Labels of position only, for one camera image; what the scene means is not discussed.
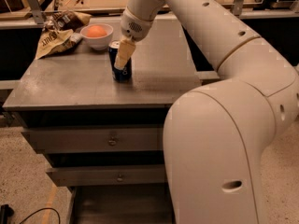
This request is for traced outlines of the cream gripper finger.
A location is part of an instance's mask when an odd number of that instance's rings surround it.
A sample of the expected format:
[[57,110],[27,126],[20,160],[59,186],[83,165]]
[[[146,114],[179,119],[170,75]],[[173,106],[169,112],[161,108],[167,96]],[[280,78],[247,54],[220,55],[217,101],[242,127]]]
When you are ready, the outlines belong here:
[[134,52],[135,41],[131,37],[124,36],[120,41],[120,46],[114,63],[115,67],[119,70],[123,70]]

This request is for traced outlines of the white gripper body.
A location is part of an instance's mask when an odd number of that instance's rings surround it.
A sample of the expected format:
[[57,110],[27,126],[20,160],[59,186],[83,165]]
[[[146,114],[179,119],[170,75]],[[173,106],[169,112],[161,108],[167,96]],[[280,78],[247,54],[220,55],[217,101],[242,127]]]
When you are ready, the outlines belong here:
[[153,21],[143,21],[126,8],[121,16],[121,33],[138,42],[149,33]]

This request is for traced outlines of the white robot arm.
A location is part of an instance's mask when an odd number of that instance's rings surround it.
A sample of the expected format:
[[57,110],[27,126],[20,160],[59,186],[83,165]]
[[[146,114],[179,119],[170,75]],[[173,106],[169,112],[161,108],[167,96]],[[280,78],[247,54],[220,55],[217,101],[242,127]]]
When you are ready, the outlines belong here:
[[180,96],[164,122],[176,223],[267,224],[261,157],[298,115],[298,73],[215,0],[129,0],[117,67],[124,67],[163,6],[220,77]]

